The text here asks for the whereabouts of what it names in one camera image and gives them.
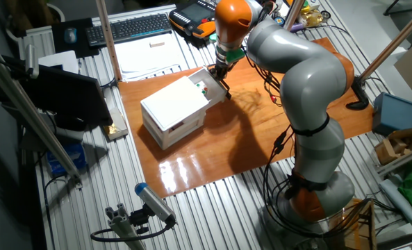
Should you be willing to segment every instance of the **white paper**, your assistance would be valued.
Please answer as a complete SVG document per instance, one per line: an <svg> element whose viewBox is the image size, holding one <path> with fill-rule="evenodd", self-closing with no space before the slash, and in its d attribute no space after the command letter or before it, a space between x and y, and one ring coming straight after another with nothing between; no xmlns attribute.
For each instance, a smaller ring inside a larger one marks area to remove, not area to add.
<svg viewBox="0 0 412 250"><path fill-rule="evenodd" d="M78 60L76 59L76 54L74 53L74 51L66 51L50 56L41 57L39 58L39 64L47 67L62 65L64 71L75 74L77 74L79 71Z"/></svg>
<svg viewBox="0 0 412 250"><path fill-rule="evenodd" d="M150 47L150 44L164 45ZM126 80L136 80L179 65L181 51L172 34L142 38L132 42L115 44L121 75Z"/></svg>

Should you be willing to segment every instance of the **wooden table surface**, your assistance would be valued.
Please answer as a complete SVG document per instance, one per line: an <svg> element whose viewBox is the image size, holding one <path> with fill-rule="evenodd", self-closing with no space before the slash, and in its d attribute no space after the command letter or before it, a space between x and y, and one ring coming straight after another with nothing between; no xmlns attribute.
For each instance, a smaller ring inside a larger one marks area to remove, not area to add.
<svg viewBox="0 0 412 250"><path fill-rule="evenodd" d="M335 51L327 38L314 42ZM263 79L243 59L226 78L231 100L208 109L203 127L163 151L142 124L140 101L197 70L119 84L145 180L161 197L263 166L274 140L289 125L283 109L273 104L264 90ZM283 75L275 76L280 81ZM372 129L372 107L362 111L346 109L345 104L353 101L357 98L349 90L328 107L345 138ZM274 160L289 157L291 149L292 140Z"/></svg>

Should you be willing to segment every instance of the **blue box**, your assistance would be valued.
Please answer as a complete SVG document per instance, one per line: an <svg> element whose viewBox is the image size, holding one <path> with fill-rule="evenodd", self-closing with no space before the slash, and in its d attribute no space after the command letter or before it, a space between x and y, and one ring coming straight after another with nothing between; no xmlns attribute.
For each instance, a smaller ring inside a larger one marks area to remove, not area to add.
<svg viewBox="0 0 412 250"><path fill-rule="evenodd" d="M388 136L393 131L412 128L412 102L382 92L374 100L372 131Z"/></svg>

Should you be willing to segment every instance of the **keyboard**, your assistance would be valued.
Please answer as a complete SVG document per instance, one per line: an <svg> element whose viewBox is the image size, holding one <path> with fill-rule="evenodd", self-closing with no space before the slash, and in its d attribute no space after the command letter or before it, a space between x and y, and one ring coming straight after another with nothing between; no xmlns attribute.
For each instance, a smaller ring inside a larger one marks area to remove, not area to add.
<svg viewBox="0 0 412 250"><path fill-rule="evenodd" d="M128 42L153 35L172 32L167 15L150 15L138 17L120 22L110 23L113 40L116 42ZM106 45L104 32L100 26L85 29L90 47L101 47Z"/></svg>

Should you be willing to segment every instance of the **metal rod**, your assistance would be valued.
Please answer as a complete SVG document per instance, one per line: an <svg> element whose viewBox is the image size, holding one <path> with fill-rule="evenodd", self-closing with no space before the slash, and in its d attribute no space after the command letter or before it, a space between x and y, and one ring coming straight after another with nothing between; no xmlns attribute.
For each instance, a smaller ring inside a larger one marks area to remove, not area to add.
<svg viewBox="0 0 412 250"><path fill-rule="evenodd" d="M405 40L412 32L412 20L400 31L399 35L377 56L374 61L360 75L360 82L364 82L370 75L386 60L389 55Z"/></svg>
<svg viewBox="0 0 412 250"><path fill-rule="evenodd" d="M48 149L55 155L65 171L77 182L80 183L79 171L74 165L72 159L65 152L58 139L51 132L45 121L39 116L37 108L25 93L24 88L19 81L11 78L10 72L5 65L0 63L0 87L6 93L8 98L20 111L25 120L30 124L40 139L45 143Z"/></svg>
<svg viewBox="0 0 412 250"><path fill-rule="evenodd" d="M292 25L294 25L295 20L297 19L298 15L302 11L302 7L305 0L294 0L292 5L290 6L288 16L286 17L286 21L284 23L284 28L288 31L291 30Z"/></svg>
<svg viewBox="0 0 412 250"><path fill-rule="evenodd" d="M111 65L113 66L113 72L115 73L115 79L116 81L120 81L122 80L120 64L117 61L115 42L113 41L113 34L111 33L110 22L108 21L106 2L104 0L96 0L96 5L99 19L101 20L102 31L106 39Z"/></svg>

